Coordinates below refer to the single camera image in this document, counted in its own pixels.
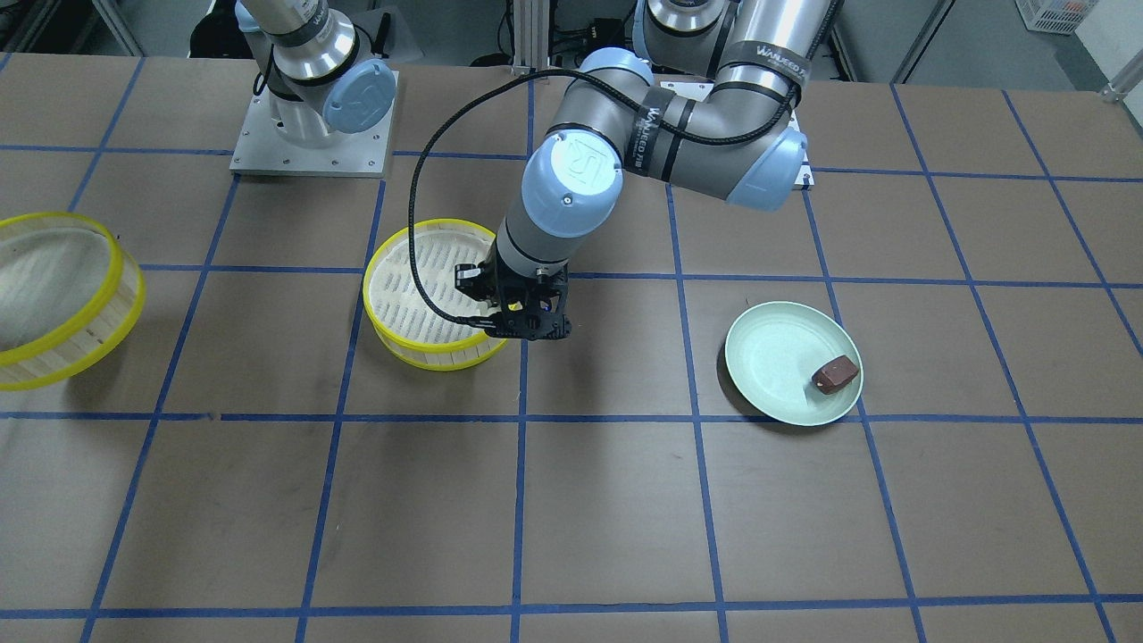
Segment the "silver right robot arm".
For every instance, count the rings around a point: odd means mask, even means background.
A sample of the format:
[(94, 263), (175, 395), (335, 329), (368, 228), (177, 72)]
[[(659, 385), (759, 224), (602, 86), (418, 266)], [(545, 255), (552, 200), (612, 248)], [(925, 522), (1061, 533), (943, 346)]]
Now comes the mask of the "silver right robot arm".
[(387, 116), (395, 73), (345, 13), (326, 1), (238, 1), (234, 13), (283, 139), (327, 148)]

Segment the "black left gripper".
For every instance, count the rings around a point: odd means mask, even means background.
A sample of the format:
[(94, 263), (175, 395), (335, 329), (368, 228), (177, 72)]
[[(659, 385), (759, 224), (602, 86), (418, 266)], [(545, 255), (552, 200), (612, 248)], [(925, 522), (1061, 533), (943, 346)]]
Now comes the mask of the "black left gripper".
[(502, 259), (461, 263), (455, 267), (455, 288), (478, 304), (489, 305), (487, 316), (459, 318), (493, 338), (563, 340), (572, 333), (566, 316), (568, 272), (555, 270), (522, 276)]

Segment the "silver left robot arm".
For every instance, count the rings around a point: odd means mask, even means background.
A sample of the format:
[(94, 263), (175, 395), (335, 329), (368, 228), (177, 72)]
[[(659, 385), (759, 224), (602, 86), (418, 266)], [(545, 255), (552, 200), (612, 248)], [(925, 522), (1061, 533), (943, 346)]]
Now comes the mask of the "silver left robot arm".
[(588, 54), (525, 167), (483, 262), (455, 286), (495, 338), (558, 340), (567, 264), (612, 216), (626, 175), (774, 211), (804, 167), (789, 114), (838, 1), (639, 1), (632, 48)]

